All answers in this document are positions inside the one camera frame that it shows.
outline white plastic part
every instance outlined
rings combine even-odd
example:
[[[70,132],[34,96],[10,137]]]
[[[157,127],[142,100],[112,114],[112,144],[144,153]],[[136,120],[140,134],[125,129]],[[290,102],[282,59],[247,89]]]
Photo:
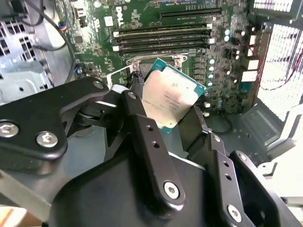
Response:
[[[202,114],[204,117],[209,117],[209,115],[210,115],[208,112],[203,112]]]
[[[205,108],[209,108],[209,107],[210,107],[210,103],[204,102],[204,107],[205,107]]]

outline perforated metal panel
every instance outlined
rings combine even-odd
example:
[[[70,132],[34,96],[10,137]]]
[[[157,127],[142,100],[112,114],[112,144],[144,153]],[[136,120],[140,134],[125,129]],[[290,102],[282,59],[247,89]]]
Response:
[[[303,94],[302,61],[289,82],[283,85],[290,77],[302,49],[301,30],[282,25],[273,26],[258,98],[282,121],[290,108],[300,103]]]

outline ram slot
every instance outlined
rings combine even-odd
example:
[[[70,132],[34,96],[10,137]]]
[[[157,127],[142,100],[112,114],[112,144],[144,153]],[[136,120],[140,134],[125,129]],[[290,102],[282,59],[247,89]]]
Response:
[[[146,32],[146,31],[159,31],[159,30],[174,30],[174,29],[187,29],[187,28],[195,28],[195,27],[209,27],[208,23],[196,23],[190,25],[165,25],[165,26],[155,26],[155,27],[139,27],[139,28],[131,28],[131,29],[118,29],[116,32],[119,34],[130,34],[133,32]]]
[[[158,53],[164,53],[164,52],[173,52],[173,51],[183,51],[185,49],[192,49],[192,48],[207,48],[209,49],[210,45],[203,43],[203,44],[189,44],[189,45],[175,45],[175,46],[164,46],[164,47],[150,47],[147,48],[142,47],[142,48],[137,48],[133,47],[130,49],[121,49],[118,51],[119,55],[124,55],[124,54],[131,54],[131,53],[153,53],[153,54],[158,54]]]
[[[179,44],[183,44],[183,43],[195,43],[195,44],[199,44],[199,43],[207,43],[208,41],[208,37],[204,37],[204,38],[194,38],[194,39],[180,39],[180,40],[155,40],[155,41],[148,41],[148,42],[144,42],[144,43],[128,43],[128,44],[121,44],[120,46],[122,47],[129,47],[129,46],[134,46],[136,48],[139,48],[140,46],[145,46],[147,48],[157,45],[179,45]]]
[[[209,35],[174,35],[174,36],[166,36],[166,37],[155,37],[155,38],[144,38],[144,39],[130,39],[130,40],[113,40],[113,45],[120,45],[120,44],[132,44],[136,45],[137,43],[148,43],[148,42],[175,42],[179,40],[198,40],[198,39],[205,39],[210,38]]]
[[[154,40],[178,40],[178,39],[189,39],[189,38],[199,38],[199,37],[210,37],[211,30],[192,32],[186,34],[169,34],[169,35],[143,35],[143,37],[124,37],[113,39],[115,44],[125,44],[125,43],[138,43],[138,42],[148,42]]]
[[[208,15],[214,16],[214,15],[220,15],[221,13],[222,13],[222,8],[170,11],[170,12],[161,12],[160,19],[172,18],[172,17],[192,17],[192,16],[208,16]]]
[[[195,28],[185,28],[185,29],[172,29],[172,30],[156,30],[156,31],[134,31],[133,33],[127,33],[127,34],[121,34],[118,31],[113,32],[114,38],[121,38],[124,39],[125,37],[131,37],[131,38],[144,38],[144,37],[158,37],[159,35],[161,36],[168,36],[168,35],[179,35],[179,34],[191,34],[193,32],[200,32],[204,31],[207,29],[212,29],[211,26],[209,27],[195,27]]]

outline ventilation grille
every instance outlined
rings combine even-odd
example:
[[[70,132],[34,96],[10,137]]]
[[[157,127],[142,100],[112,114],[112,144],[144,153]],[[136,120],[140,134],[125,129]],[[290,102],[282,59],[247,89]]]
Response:
[[[5,40],[2,37],[0,38],[0,57],[8,54],[10,54],[8,45],[6,44]]]
[[[36,60],[33,46],[30,43],[30,40],[28,39],[28,37],[26,36],[24,38],[20,38],[19,41],[22,46],[22,49],[24,50],[24,53],[21,54],[22,60],[24,60],[24,61]]]
[[[9,31],[9,33],[12,35],[25,32],[22,22],[17,22],[15,20],[13,20],[13,21],[7,21],[7,22],[5,22],[5,24],[6,24],[6,27]]]
[[[0,23],[0,38],[6,37],[5,31],[3,29],[2,23]]]
[[[267,9],[272,11],[290,12],[293,0],[255,0],[255,9]]]
[[[302,31],[274,25],[258,98],[282,121],[285,121],[287,112],[300,103],[303,94],[302,60],[298,70],[285,84],[302,49]]]

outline cable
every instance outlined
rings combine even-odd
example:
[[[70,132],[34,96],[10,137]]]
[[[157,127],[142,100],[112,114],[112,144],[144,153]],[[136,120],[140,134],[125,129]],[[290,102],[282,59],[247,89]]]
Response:
[[[64,33],[60,29],[58,29],[57,25],[42,10],[40,10],[38,7],[36,7],[30,0],[23,0],[23,1],[25,1],[37,13],[39,13],[41,16],[43,16],[54,28],[56,28],[57,31],[59,32],[59,34],[61,35],[62,39],[65,41],[65,44],[68,47],[68,50],[69,50],[70,55],[71,55],[71,60],[72,60],[71,69],[70,69],[69,74],[67,76],[67,79],[64,83],[69,82],[71,80],[72,75],[74,75],[74,68],[75,68],[75,65],[76,65],[76,55],[74,53],[74,50],[72,49],[72,46],[71,46],[70,42],[68,41],[68,39],[64,35]]]
[[[67,7],[66,7],[66,4],[65,4],[64,0],[62,0],[62,3],[63,3],[63,10],[64,10],[65,19],[64,19],[63,22],[59,22],[58,29],[60,29],[63,32],[67,29],[68,16],[67,16]],[[54,51],[58,51],[58,50],[63,49],[65,46],[66,46],[66,43],[64,43],[62,46],[59,46],[57,48],[52,48],[52,49],[49,49],[49,48],[43,47],[43,46],[36,46],[36,45],[34,45],[33,48],[41,50],[41,51],[54,52]]]
[[[67,29],[67,26],[68,26],[68,13],[67,13],[67,7],[66,7],[66,4],[65,4],[65,1],[61,0],[61,2],[63,4],[64,20],[59,22],[59,28],[61,29],[61,31],[65,31]]]
[[[41,10],[41,11],[44,10],[44,8],[43,8],[43,0],[40,0],[40,10]],[[20,19],[20,21],[21,21],[23,24],[27,25],[27,26],[35,27],[35,26],[38,26],[38,25],[42,24],[43,19],[44,19],[44,17],[43,17],[41,14],[39,14],[39,18],[38,18],[37,22],[34,23],[34,24],[30,24],[30,23],[28,23],[28,22],[26,22],[26,21],[24,21],[24,20],[22,20],[22,19]]]
[[[272,89],[268,89],[268,88],[263,88],[263,87],[261,87],[263,90],[265,90],[265,91],[272,91],[272,90],[276,90],[276,89],[278,89],[278,88],[280,88],[280,87],[283,87],[285,84],[287,84],[289,81],[290,81],[290,79],[293,77],[293,75],[294,75],[294,72],[296,72],[297,70],[298,70],[298,68],[299,68],[299,66],[300,66],[300,62],[301,62],[301,60],[302,60],[302,57],[303,57],[303,49],[301,50],[301,53],[298,55],[298,57],[297,57],[297,60],[296,60],[296,63],[295,63],[295,65],[294,65],[294,68],[293,68],[293,71],[292,71],[292,73],[290,74],[290,76],[284,81],[284,84],[282,84],[282,85],[280,85],[280,86],[278,86],[278,87],[275,87],[275,88],[272,88]]]
[[[212,131],[212,132],[221,135],[227,134],[233,129],[232,122],[227,118],[227,116],[224,113],[222,113],[220,116],[228,123],[228,129],[225,131]]]

